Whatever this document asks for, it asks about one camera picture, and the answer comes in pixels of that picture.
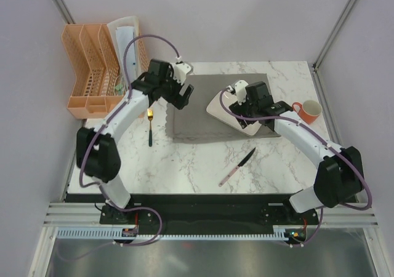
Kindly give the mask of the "white rectangular plate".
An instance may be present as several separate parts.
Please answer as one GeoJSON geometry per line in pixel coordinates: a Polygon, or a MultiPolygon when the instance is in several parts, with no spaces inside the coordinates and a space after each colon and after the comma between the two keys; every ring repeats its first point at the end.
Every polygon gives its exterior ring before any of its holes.
{"type": "Polygon", "coordinates": [[[227,113],[227,110],[230,110],[229,106],[235,102],[238,102],[236,96],[229,93],[226,87],[222,97],[221,92],[219,92],[210,101],[206,108],[206,112],[210,116],[226,124],[228,127],[231,127],[249,137],[255,136],[261,127],[260,123],[255,122],[254,124],[248,125],[245,129],[242,129],[236,118],[231,114],[227,113]]]}

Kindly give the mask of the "grey scalloped placemat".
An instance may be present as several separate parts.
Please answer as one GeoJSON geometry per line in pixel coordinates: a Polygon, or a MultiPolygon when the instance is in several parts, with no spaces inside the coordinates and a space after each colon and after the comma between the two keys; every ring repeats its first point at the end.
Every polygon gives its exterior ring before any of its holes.
{"type": "Polygon", "coordinates": [[[236,118],[222,108],[219,102],[221,90],[239,80],[248,84],[263,81],[270,85],[264,73],[189,76],[187,84],[192,85],[194,90],[188,105],[181,110],[171,104],[167,105],[166,135],[175,143],[189,144],[279,137],[258,122],[243,129],[236,118]]]}

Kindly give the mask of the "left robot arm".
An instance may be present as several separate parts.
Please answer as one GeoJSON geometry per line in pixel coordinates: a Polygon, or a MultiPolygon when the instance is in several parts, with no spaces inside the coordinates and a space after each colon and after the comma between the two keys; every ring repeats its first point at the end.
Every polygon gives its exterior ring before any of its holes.
{"type": "Polygon", "coordinates": [[[79,175],[91,177],[107,201],[115,207],[114,217],[130,223],[135,209],[129,205],[130,193],[120,178],[121,158],[118,142],[139,117],[160,98],[181,110],[188,105],[194,87],[185,85],[193,66],[186,62],[171,64],[151,60],[148,71],[132,82],[132,89],[95,127],[82,127],[76,135],[76,165],[79,175]]]}

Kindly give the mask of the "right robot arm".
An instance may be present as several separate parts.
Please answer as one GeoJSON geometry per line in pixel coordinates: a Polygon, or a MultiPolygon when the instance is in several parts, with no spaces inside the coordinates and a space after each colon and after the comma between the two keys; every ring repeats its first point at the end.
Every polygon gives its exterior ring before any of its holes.
{"type": "Polygon", "coordinates": [[[259,122],[288,139],[316,167],[314,184],[291,195],[282,208],[287,223],[297,223],[310,209],[346,206],[348,198],[367,189],[360,152],[322,138],[290,105],[275,102],[263,81],[248,84],[239,80],[225,92],[234,95],[236,101],[223,109],[242,128],[259,122]]]}

